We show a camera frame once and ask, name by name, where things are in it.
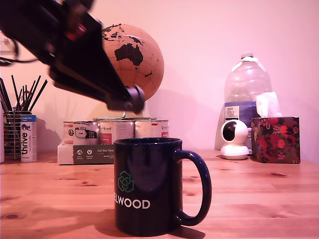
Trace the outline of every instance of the wood grain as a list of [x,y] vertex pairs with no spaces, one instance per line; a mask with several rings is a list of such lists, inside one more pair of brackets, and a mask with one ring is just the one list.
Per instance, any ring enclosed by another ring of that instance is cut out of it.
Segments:
[[[210,211],[194,227],[159,238],[319,238],[319,165],[230,161],[199,151],[213,185]],[[57,165],[56,153],[36,163],[0,165],[2,239],[131,238],[114,222],[113,165]],[[183,162],[184,211],[201,203],[195,166]]]

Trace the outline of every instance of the black robotic arm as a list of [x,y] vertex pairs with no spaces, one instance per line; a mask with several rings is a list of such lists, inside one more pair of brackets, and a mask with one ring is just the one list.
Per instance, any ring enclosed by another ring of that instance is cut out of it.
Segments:
[[128,88],[102,47],[102,25],[87,12],[93,0],[0,0],[0,29],[49,66],[58,88],[140,113],[145,97]]

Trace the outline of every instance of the white camera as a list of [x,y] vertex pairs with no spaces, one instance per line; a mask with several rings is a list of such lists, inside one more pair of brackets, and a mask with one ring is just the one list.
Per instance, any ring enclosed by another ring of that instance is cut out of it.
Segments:
[[237,119],[226,121],[221,127],[220,134],[225,141],[220,149],[224,158],[236,160],[247,158],[249,150],[244,143],[248,138],[248,128],[245,123]]

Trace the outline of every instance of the mug handle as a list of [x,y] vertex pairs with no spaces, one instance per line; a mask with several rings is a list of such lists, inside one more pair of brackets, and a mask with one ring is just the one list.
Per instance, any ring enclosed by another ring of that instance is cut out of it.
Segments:
[[197,153],[187,150],[176,150],[174,152],[175,163],[179,163],[185,158],[190,159],[196,165],[202,183],[203,198],[200,210],[195,217],[191,217],[183,211],[179,211],[176,215],[176,218],[180,225],[195,226],[199,224],[208,213],[212,194],[211,180],[206,163]]

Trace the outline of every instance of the tissue box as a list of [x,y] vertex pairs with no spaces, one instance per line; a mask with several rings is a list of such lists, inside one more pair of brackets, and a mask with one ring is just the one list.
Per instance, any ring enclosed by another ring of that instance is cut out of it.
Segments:
[[252,157],[261,163],[300,163],[299,118],[252,118]]

